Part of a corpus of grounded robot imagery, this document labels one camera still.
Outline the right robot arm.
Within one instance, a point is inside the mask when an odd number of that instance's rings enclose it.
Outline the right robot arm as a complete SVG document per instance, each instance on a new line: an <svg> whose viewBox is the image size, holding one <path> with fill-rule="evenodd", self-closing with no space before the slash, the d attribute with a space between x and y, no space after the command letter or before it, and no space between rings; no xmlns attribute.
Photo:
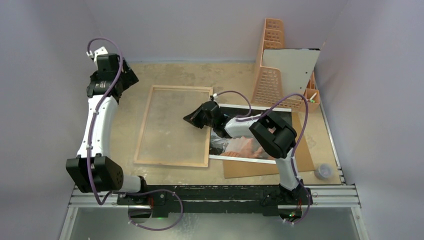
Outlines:
<svg viewBox="0 0 424 240"><path fill-rule="evenodd" d="M295 153L304 132L298 135L274 108L272 106L257 115L230 116L217 102L210 100L184 116L183 120L199 129L207 126L221 138L246 136L258 141L262 149L275 159L282 200L292 204L300 198L300 189L305 188L295 163Z"/></svg>

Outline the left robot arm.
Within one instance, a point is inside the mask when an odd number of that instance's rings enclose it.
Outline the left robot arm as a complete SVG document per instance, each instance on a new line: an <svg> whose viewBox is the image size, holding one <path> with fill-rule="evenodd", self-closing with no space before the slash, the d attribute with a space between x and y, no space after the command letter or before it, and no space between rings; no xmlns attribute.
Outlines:
<svg viewBox="0 0 424 240"><path fill-rule="evenodd" d="M97 70L90 76L86 92L88 118L85 133L76 157L66 161L66 171L83 193L124 192L138 205L146 203L149 191L140 176L125 175L123 169L110 158L112 123L120 98L125 90L139 80L116 53L104 49L94 55Z"/></svg>

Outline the printed photo of driver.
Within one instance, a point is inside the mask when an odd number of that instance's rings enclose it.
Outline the printed photo of driver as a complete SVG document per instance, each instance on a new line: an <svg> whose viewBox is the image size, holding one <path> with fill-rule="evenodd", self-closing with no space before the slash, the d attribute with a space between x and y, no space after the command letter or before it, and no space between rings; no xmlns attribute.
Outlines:
<svg viewBox="0 0 424 240"><path fill-rule="evenodd" d="M274 164L275 158L269 155L249 130L250 125L265 113L265 107L221 104L222 113L229 117L230 138L220 137L211 131L209 156L212 159Z"/></svg>

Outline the white wooden picture frame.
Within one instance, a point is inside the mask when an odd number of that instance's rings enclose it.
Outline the white wooden picture frame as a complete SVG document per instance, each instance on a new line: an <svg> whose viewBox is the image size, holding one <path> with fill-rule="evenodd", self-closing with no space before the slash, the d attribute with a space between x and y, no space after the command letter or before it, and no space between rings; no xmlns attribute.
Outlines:
<svg viewBox="0 0 424 240"><path fill-rule="evenodd" d="M208 167L210 128L196 128L183 118L208 101L212 93L212 87L152 85L133 162Z"/></svg>

